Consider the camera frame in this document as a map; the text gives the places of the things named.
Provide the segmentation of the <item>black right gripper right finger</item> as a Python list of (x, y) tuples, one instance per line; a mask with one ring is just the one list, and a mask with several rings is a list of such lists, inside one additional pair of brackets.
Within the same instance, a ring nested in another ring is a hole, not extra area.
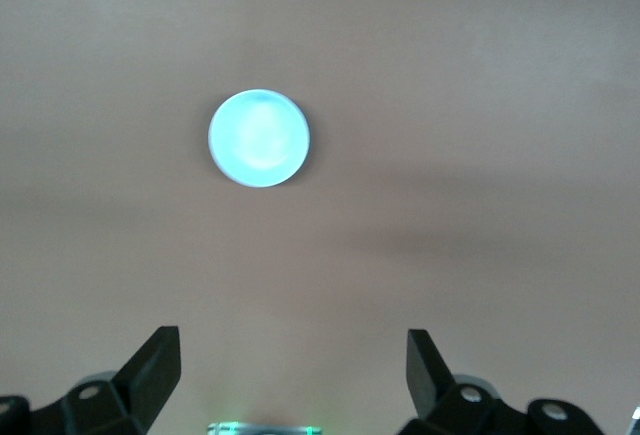
[(454, 375), (429, 333), (407, 332), (406, 382), (417, 417), (402, 434), (600, 434), (581, 408), (535, 399), (524, 412), (509, 406), (488, 381)]

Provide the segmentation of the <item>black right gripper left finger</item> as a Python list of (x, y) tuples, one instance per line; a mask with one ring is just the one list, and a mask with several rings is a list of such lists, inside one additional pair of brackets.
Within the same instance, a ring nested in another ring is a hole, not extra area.
[(180, 334), (161, 326), (117, 372), (82, 380), (34, 410), (27, 398), (1, 398), (3, 434), (146, 434), (180, 380)]

